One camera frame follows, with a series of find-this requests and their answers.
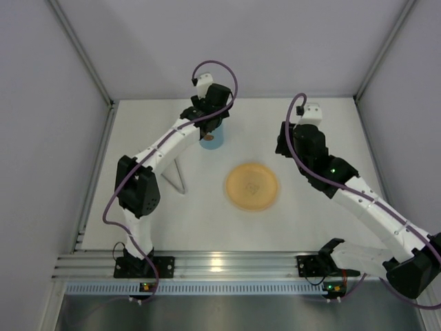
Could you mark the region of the light blue cylindrical container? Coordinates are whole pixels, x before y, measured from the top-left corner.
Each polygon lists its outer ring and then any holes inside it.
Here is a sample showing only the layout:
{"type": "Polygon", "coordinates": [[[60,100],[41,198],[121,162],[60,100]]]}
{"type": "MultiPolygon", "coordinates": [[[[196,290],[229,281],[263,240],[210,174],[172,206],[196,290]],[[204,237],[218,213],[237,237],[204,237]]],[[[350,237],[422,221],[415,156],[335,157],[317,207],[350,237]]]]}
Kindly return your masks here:
{"type": "Polygon", "coordinates": [[[202,148],[206,150],[215,150],[220,148],[224,142],[224,131],[222,121],[219,121],[219,124],[216,128],[207,133],[200,141],[199,144],[202,148]]]}

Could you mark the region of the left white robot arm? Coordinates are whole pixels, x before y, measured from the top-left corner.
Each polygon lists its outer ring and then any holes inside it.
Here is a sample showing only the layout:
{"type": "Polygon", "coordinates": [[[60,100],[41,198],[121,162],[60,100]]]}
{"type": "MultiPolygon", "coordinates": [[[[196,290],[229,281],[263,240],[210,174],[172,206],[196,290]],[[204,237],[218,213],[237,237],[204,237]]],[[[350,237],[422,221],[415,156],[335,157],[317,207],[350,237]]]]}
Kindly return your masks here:
{"type": "Polygon", "coordinates": [[[116,259],[114,278],[154,277],[152,221],[161,199],[158,178],[181,152],[221,125],[236,95],[226,86],[209,84],[203,96],[191,98],[192,105],[157,142],[118,161],[115,193],[128,232],[123,255],[116,259]]]}

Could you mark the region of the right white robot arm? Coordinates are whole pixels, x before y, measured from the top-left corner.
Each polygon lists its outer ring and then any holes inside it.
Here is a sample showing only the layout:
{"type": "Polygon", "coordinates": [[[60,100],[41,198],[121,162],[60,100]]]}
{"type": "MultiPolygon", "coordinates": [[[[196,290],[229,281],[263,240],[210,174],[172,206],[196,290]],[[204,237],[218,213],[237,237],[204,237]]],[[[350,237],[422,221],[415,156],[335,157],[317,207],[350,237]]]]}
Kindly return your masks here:
{"type": "Polygon", "coordinates": [[[369,274],[400,298],[412,300],[440,275],[440,235],[405,220],[350,163],[331,155],[317,126],[282,122],[275,152],[293,159],[313,189],[352,214],[383,244],[372,248],[330,239],[315,255],[324,275],[337,276],[345,270],[369,274]]]}

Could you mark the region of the metal tongs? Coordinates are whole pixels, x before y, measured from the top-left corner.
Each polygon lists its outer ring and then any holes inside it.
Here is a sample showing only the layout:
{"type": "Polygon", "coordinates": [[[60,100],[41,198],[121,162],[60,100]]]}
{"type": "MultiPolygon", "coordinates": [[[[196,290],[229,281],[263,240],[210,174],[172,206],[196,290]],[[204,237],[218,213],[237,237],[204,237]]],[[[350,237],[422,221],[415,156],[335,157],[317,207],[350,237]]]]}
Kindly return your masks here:
{"type": "Polygon", "coordinates": [[[166,167],[161,176],[179,194],[184,195],[187,192],[187,187],[178,159],[174,159],[173,162],[166,167]]]}

